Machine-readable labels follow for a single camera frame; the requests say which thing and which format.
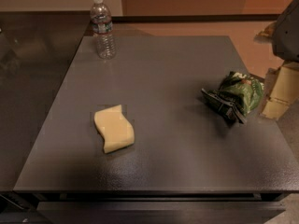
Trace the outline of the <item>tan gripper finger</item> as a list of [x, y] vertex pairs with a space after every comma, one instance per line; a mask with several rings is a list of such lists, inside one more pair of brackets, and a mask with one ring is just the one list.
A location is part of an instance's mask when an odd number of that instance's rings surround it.
[[261, 115], [280, 119], [299, 99], [299, 63], [285, 61], [278, 69], [270, 68], [264, 80]]

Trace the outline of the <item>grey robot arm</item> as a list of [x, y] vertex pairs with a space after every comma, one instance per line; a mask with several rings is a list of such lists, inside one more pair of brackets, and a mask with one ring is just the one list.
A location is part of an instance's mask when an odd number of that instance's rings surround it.
[[277, 70], [268, 70], [261, 114], [279, 119], [299, 98], [299, 0], [292, 0], [279, 15], [272, 50], [283, 64]]

